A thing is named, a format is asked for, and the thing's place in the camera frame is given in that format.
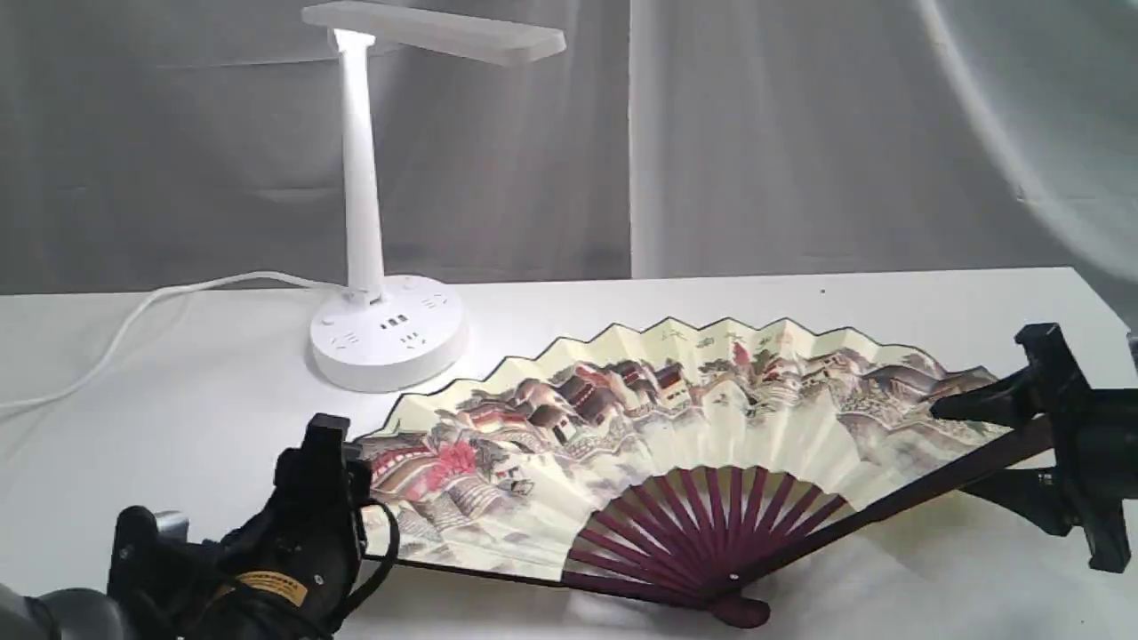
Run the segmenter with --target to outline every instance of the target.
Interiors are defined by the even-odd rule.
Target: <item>folding fan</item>
[[[1049,445],[937,420],[983,386],[925,353],[791,320],[613,325],[404,395],[358,442],[399,563],[769,616],[744,585],[857,528]],[[365,514],[369,551],[388,523]]]

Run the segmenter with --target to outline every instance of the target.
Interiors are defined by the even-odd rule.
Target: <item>power cord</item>
[[[13,409],[26,409],[31,407],[38,407],[40,404],[48,404],[56,402],[57,400],[63,400],[68,395],[75,393],[76,391],[83,388],[88,383],[94,379],[110,362],[110,358],[118,350],[119,344],[123,342],[123,337],[126,331],[131,328],[131,325],[139,319],[140,315],[155,302],[159,300],[178,296],[182,294],[192,294],[195,292],[201,292],[205,289],[213,289],[216,287],[223,287],[225,285],[232,285],[233,282],[242,282],[245,280],[278,280],[280,282],[286,282],[288,285],[294,285],[297,287],[304,287],[308,289],[331,289],[331,290],[347,290],[347,287],[343,285],[333,285],[330,282],[321,282],[319,280],[308,280],[307,278],[299,278],[297,276],[290,276],[288,273],[281,273],[279,271],[250,271],[249,273],[239,273],[237,276],[229,276],[225,278],[217,278],[216,280],[208,280],[205,282],[195,282],[191,285],[174,285],[171,287],[163,287],[160,289],[155,289],[147,294],[141,302],[134,307],[126,319],[123,320],[122,325],[118,326],[118,330],[115,331],[115,336],[107,344],[107,347],[102,351],[102,356],[99,361],[94,363],[94,367],[88,370],[81,378],[72,383],[69,386],[59,389],[55,393],[49,393],[47,395],[41,395],[39,397],[28,397],[25,400],[15,400],[9,402],[0,403],[0,411],[10,411]]]

